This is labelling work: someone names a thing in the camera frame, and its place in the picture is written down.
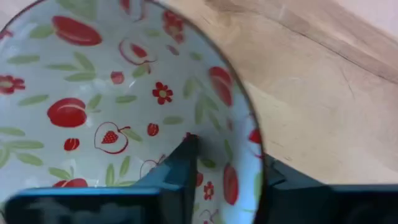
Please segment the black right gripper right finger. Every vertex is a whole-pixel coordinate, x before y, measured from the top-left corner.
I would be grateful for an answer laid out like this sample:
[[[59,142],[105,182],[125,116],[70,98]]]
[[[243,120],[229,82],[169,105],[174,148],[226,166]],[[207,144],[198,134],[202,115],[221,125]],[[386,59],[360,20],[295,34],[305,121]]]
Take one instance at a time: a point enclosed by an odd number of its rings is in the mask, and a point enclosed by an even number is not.
[[[398,184],[323,184],[266,156],[257,224],[398,224]]]

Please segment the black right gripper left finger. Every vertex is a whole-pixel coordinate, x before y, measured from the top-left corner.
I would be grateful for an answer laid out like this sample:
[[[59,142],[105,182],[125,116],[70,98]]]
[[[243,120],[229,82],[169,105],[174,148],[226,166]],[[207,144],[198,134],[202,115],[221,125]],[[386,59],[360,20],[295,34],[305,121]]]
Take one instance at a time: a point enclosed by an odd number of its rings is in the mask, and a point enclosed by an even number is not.
[[[189,135],[127,187],[36,188],[4,206],[6,224],[191,224],[199,138]]]

